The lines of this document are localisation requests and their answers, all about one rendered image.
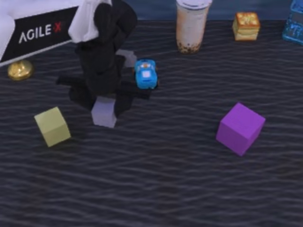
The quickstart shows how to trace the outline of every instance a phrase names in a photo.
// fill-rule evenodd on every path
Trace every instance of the blue background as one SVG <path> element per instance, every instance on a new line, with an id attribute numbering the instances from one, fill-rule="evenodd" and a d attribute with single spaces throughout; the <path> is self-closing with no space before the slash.
<path id="1" fill-rule="evenodd" d="M 175 0 L 124 0 L 141 20 L 174 20 Z M 287 19 L 292 0 L 213 0 L 209 19 L 232 20 L 238 11 L 257 12 L 260 19 Z"/>

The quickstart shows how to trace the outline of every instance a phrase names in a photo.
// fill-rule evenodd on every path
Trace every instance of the blue basket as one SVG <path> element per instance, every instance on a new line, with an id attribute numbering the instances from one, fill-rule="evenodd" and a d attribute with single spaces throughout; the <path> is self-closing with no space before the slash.
<path id="1" fill-rule="evenodd" d="M 282 37 L 303 45 L 303 0 L 293 0 L 290 11 Z"/>

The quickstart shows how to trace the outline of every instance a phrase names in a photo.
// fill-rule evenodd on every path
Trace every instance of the blue toy car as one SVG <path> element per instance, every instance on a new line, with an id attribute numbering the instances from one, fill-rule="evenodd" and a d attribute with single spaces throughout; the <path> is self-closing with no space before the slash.
<path id="1" fill-rule="evenodd" d="M 137 61 L 134 67 L 134 76 L 140 89 L 155 89 L 159 84 L 154 60 L 144 59 Z"/>

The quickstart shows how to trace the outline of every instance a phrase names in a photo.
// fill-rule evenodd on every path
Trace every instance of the cube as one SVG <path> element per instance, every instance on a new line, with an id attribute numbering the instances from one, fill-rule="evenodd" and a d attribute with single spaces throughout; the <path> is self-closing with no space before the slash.
<path id="1" fill-rule="evenodd" d="M 97 97 L 91 110 L 94 125 L 114 128 L 117 118 L 115 115 L 116 100 L 108 97 Z"/>
<path id="2" fill-rule="evenodd" d="M 259 136 L 265 118 L 237 103 L 220 121 L 216 139 L 239 156 Z"/>
<path id="3" fill-rule="evenodd" d="M 260 21 L 257 14 L 253 12 L 236 13 L 232 30 L 236 41 L 256 40 L 260 30 Z"/>
<path id="4" fill-rule="evenodd" d="M 48 147 L 67 140 L 70 131 L 58 107 L 34 116 Z"/>
<path id="5" fill-rule="evenodd" d="M 282 33 L 284 40 L 303 45 L 303 0 L 293 0 Z"/>
<path id="6" fill-rule="evenodd" d="M 118 50 L 116 52 L 117 55 L 122 55 L 126 58 L 124 67 L 131 68 L 134 67 L 134 65 L 137 62 L 137 56 L 134 54 L 133 51 L 127 51 L 127 50 Z"/>

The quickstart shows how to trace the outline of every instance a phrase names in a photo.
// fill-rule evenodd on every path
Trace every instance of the red x logo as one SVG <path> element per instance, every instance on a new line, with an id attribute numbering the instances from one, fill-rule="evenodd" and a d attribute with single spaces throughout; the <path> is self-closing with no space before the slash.
<path id="1" fill-rule="evenodd" d="M 54 32 L 60 32 L 61 31 L 61 22 L 55 23 L 55 26 L 53 27 Z"/>

